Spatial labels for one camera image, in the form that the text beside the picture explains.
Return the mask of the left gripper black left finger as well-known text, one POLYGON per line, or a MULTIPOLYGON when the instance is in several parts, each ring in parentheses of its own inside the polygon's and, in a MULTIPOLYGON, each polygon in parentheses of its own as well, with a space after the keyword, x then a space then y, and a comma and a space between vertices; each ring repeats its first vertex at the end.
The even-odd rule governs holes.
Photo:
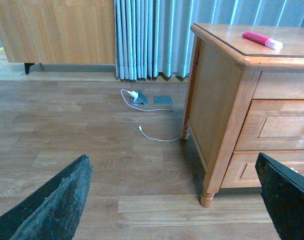
POLYGON ((92 170, 84 154, 0 216, 0 240, 71 240, 86 204, 92 170))

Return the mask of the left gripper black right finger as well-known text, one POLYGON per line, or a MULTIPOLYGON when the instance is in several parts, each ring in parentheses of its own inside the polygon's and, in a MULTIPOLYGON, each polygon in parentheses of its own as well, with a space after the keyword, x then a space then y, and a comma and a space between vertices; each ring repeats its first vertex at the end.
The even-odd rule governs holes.
POLYGON ((282 240, 304 240, 304 176, 259 153, 255 169, 262 198, 282 240))

